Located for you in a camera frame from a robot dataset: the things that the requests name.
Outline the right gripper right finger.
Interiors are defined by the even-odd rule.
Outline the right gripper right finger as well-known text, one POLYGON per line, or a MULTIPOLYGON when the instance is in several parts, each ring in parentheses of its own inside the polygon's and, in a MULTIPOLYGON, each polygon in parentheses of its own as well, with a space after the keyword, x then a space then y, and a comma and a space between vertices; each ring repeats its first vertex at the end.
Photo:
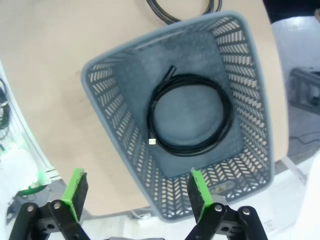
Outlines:
POLYGON ((187 193, 196 225, 187 240, 211 240, 224 235, 229 240, 266 240, 268 237, 256 209, 242 206, 238 210, 214 202, 199 170, 191 170, 187 193))

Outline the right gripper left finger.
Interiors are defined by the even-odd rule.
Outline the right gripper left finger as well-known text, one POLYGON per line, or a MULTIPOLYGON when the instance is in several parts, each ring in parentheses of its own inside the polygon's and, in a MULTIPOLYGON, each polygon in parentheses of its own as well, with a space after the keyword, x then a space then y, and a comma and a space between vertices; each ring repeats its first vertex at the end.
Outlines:
POLYGON ((47 240, 52 233, 61 233, 66 240, 88 240, 80 225, 87 192, 87 173, 76 168, 60 199, 38 206, 25 202, 14 222, 10 240, 47 240))

